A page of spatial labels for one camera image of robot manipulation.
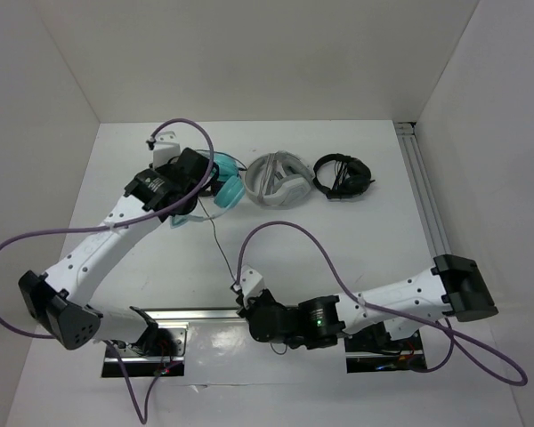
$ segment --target white table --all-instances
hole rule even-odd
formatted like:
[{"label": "white table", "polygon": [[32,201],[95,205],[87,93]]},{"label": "white table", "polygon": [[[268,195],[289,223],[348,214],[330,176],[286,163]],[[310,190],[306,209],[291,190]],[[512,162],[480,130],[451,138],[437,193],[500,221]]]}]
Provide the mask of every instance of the white table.
[{"label": "white table", "polygon": [[[330,152],[360,158],[376,182],[355,203],[330,203],[313,191],[294,209],[262,209],[244,199],[217,221],[235,267],[239,246],[256,225],[297,222],[327,248],[354,289],[381,286],[431,265],[424,231],[392,123],[387,121],[205,123],[218,150],[250,163],[276,149],[315,162]],[[150,161],[144,141],[156,124],[101,125],[72,226],[96,224],[123,187]],[[183,146],[203,148],[197,131],[173,127]],[[332,180],[327,168],[323,180]],[[64,252],[80,237],[69,237]],[[166,225],[115,268],[92,300],[143,308],[233,307],[231,284],[209,223]],[[298,231],[262,230],[246,262],[276,298],[293,304],[339,292],[316,247]],[[485,322],[460,327],[494,344]],[[422,329],[430,363],[446,339]],[[101,379],[103,347],[65,351],[32,343],[8,425],[138,425],[123,380]],[[481,355],[489,366],[499,363]],[[148,379],[133,380],[143,398]],[[499,425],[519,426],[508,386],[480,373],[461,355],[433,375],[347,375],[344,349],[290,351],[279,357],[253,342],[243,326],[190,327],[184,377],[164,379],[150,403],[150,425]]]}]

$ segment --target gray wall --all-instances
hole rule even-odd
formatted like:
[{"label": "gray wall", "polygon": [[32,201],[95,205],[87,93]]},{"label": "gray wall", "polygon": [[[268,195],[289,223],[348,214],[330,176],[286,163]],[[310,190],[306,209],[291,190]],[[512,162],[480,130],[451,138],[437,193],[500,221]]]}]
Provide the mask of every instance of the gray wall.
[{"label": "gray wall", "polygon": [[[31,2],[0,0],[0,242],[69,224],[99,122]],[[17,279],[56,262],[63,236],[0,255],[0,313],[33,330]],[[30,340],[0,326],[0,426]]]},{"label": "gray wall", "polygon": [[530,376],[514,396],[532,427],[534,0],[481,0],[417,138],[452,249],[479,261],[498,301],[498,346]]},{"label": "gray wall", "polygon": [[478,0],[36,0],[102,122],[417,120]]}]

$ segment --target white floor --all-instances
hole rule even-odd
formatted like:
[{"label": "white floor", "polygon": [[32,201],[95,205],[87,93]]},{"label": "white floor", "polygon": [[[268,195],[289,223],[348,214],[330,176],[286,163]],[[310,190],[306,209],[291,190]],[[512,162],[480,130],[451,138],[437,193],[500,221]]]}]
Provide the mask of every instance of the white floor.
[{"label": "white floor", "polygon": [[[154,127],[101,126],[73,226],[98,223],[123,187],[149,163],[144,141]],[[218,237],[232,265],[245,235],[276,219],[297,222],[319,238],[355,289],[391,283],[431,264],[392,123],[221,122],[204,127],[216,149],[246,163],[276,149],[313,163],[341,152],[362,159],[376,178],[355,203],[329,203],[316,191],[290,210],[262,209],[244,199],[217,221]],[[204,148],[188,126],[174,130],[181,145]],[[331,180],[331,168],[322,176]],[[78,241],[68,238],[64,253]],[[250,244],[246,261],[264,275],[282,302],[338,292],[315,246],[295,230],[263,230]],[[178,230],[163,225],[109,274],[92,306],[233,307],[230,284],[210,224]],[[484,322],[460,329],[494,344]],[[522,425],[509,387],[460,355],[433,375],[347,375],[340,345],[278,357],[268,346],[253,342],[242,326],[193,327],[189,337],[186,375],[158,385],[149,405],[149,425]],[[428,360],[434,363],[447,343],[432,331],[424,330],[424,337]],[[102,353],[100,345],[68,352],[56,342],[34,341],[8,425],[138,425],[124,382],[100,378]],[[486,361],[501,370],[497,361]],[[133,383],[143,397],[149,380]]]}]

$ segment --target gray headphones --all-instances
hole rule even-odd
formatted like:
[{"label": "gray headphones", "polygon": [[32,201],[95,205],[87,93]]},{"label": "gray headphones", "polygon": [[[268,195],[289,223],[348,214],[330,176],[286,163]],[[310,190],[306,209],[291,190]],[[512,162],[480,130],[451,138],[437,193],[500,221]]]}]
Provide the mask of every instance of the gray headphones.
[{"label": "gray headphones", "polygon": [[314,176],[312,169],[299,156],[277,151],[257,158],[247,168],[243,184],[247,196],[257,205],[289,206],[311,191]]}]

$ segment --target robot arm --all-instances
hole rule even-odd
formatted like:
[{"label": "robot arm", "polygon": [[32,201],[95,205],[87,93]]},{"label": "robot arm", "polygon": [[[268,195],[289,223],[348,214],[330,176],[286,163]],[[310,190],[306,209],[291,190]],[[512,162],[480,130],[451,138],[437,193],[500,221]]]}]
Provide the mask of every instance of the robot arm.
[{"label": "robot arm", "polygon": [[133,344],[146,352],[166,331],[135,307],[91,307],[94,292],[109,272],[169,216],[191,212],[197,198],[161,217],[113,228],[180,200],[201,181],[209,162],[192,149],[156,142],[154,162],[125,187],[125,194],[101,223],[107,230],[87,237],[73,252],[41,275],[28,271],[19,281],[29,313],[68,350],[91,339]]},{"label": "robot arm", "polygon": [[[476,263],[455,255],[434,258],[435,266],[398,283],[356,296],[365,302],[403,311],[431,321],[454,316],[467,322],[494,316],[498,309]],[[281,342],[308,350],[336,345],[338,338],[373,328],[382,342],[405,340],[422,326],[406,318],[370,310],[346,294],[334,294],[286,307],[275,301],[261,275],[242,274],[239,315],[258,342]]]}]

